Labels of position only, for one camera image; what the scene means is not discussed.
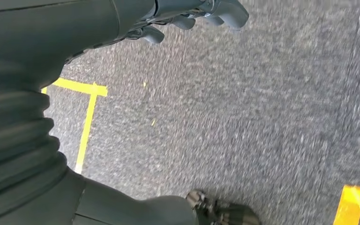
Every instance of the dark shoe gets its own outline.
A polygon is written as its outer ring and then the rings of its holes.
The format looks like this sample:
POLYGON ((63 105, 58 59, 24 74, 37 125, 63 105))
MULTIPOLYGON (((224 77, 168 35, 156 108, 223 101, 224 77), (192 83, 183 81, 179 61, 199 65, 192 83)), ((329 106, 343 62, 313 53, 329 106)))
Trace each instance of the dark shoe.
POLYGON ((202 191, 191 191, 186 199, 196 211, 199 225, 261 225, 259 218, 246 205, 208 199, 202 191))

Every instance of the finger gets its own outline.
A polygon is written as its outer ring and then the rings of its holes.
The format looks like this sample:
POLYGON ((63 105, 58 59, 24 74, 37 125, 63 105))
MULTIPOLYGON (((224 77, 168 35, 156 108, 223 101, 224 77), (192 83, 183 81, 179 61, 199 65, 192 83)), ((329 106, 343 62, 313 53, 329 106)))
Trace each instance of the finger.
POLYGON ((194 27, 195 19, 188 19, 182 15, 178 15, 173 18, 172 23, 182 30, 189 30, 194 27))
POLYGON ((206 17, 218 16, 230 27, 239 29, 245 26, 249 14, 237 0, 220 1, 216 11, 206 17))
POLYGON ((220 17, 218 17, 218 16, 207 17, 206 20, 210 24, 213 24, 215 26, 220 26, 224 23, 224 21, 222 19, 220 19, 220 17))
POLYGON ((146 39, 152 44, 159 44, 164 40, 165 34, 163 34, 155 27, 147 26, 143 27, 142 38, 146 39))

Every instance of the yellow floor marking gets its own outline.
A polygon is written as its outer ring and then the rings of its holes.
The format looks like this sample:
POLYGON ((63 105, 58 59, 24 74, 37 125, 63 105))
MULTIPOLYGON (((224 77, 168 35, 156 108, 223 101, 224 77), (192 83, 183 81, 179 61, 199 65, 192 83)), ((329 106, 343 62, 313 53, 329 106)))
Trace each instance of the yellow floor marking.
POLYGON ((94 108, 96 106, 97 95, 92 94, 89 99, 88 111, 86 113, 85 124, 83 126, 81 144, 79 145, 78 158, 76 159, 75 172, 81 174, 83 161, 85 160, 86 147, 88 145, 90 127, 92 125, 94 108))
POLYGON ((106 97, 108 94, 108 90, 105 86, 99 86, 95 83, 94 84, 79 83, 76 81, 70 81, 63 78, 59 78, 56 82, 53 83, 53 85, 90 95, 96 94, 106 97))
MULTIPOLYGON (((90 128, 93 120, 93 113, 96 107, 97 96, 106 97, 108 94, 108 90, 106 86, 99 86, 96 83, 93 84, 80 83, 80 82, 66 80, 63 78, 59 78, 56 82, 53 83, 53 85, 90 94, 88 110, 86 113, 86 119, 82 131, 81 144, 79 145, 78 157, 76 159, 76 165, 75 165, 75 172, 81 174, 83 162, 85 160, 85 155, 86 155, 86 148, 89 140, 90 128)), ((46 94, 47 88, 43 88, 41 92, 46 94)))
POLYGON ((360 187, 345 185, 333 225, 358 225, 360 222, 360 187))

